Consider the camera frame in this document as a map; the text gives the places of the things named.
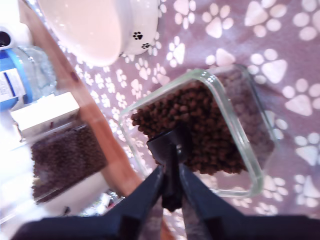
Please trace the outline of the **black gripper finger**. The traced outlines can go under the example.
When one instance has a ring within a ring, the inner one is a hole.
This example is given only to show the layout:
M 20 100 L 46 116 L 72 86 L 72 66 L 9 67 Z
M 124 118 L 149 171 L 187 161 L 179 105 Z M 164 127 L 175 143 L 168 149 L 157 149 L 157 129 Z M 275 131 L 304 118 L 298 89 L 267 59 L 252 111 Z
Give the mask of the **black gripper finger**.
M 242 214 L 213 193 L 186 166 L 179 166 L 182 213 L 188 240 L 241 240 Z
M 163 167 L 158 166 L 129 196 L 106 214 L 110 232 L 107 240 L 139 239 L 147 217 L 160 198 L 164 180 Z

